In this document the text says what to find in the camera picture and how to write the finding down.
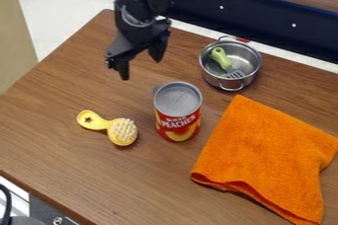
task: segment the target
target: white floor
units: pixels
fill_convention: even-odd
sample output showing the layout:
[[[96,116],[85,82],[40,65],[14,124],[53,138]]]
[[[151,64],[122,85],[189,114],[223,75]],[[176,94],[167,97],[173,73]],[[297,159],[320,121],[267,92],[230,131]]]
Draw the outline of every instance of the white floor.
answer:
[[[104,9],[113,9],[114,0],[20,0],[39,60]],[[209,38],[223,34],[174,21],[173,27]],[[292,61],[338,73],[338,65],[286,50],[250,42],[256,49]]]

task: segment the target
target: orange cloth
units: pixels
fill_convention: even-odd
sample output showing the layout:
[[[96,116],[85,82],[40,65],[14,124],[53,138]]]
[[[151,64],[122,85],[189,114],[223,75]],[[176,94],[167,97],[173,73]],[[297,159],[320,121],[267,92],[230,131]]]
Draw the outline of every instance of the orange cloth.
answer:
[[[295,224],[319,224],[319,172],[337,148],[336,137],[236,96],[191,177],[203,185],[243,192]]]

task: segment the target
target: metal pot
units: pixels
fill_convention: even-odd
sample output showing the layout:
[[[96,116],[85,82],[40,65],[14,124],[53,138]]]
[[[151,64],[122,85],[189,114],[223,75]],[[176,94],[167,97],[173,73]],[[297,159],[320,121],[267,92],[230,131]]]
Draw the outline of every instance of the metal pot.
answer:
[[[211,51],[215,47],[222,47],[232,61],[232,68],[240,70],[244,75],[239,78],[226,77],[226,72],[211,58]],[[225,91],[239,91],[253,81],[262,65],[262,56],[246,43],[224,36],[202,50],[200,64],[208,83]]]

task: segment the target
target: red object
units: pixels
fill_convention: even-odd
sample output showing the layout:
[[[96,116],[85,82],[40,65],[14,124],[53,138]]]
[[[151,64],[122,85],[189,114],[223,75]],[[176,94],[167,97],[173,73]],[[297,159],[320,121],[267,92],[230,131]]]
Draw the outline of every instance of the red object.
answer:
[[[155,109],[158,133],[169,141],[181,142],[195,137],[201,128],[201,108],[195,112],[173,117]]]

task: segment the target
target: yellow scrub brush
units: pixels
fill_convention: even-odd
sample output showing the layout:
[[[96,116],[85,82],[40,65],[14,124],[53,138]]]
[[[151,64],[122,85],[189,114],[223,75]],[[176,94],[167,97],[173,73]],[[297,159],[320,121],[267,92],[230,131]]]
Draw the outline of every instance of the yellow scrub brush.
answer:
[[[76,117],[76,120],[81,126],[88,129],[107,129],[111,141],[120,146],[130,145],[137,138],[137,127],[129,118],[106,120],[95,112],[83,111]]]

